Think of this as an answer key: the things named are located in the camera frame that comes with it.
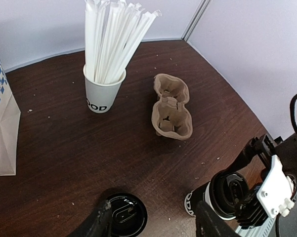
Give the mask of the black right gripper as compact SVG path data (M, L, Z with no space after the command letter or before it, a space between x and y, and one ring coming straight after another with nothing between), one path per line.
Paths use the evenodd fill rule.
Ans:
M255 184L236 206L236 220L242 229L262 226L268 218L286 217L294 206L297 193L297 135L285 141L264 135L243 148L236 159L219 175L241 170L258 156L265 169L262 182Z

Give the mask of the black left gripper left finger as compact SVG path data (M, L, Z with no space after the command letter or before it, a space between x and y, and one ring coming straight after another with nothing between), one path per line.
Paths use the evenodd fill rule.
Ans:
M68 234L68 237L110 237L112 221L112 206L110 201L105 199L75 230Z

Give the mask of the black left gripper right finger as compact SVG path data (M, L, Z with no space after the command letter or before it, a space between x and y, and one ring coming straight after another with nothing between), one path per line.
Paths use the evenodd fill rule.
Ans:
M239 237L205 202L196 207L196 237Z

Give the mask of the black plastic cup lid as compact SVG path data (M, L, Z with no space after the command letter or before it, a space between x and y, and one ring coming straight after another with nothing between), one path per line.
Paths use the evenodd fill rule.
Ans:
M249 192L249 186L240 173L217 173L210 181L209 195L214 211L227 220L235 218L236 205Z

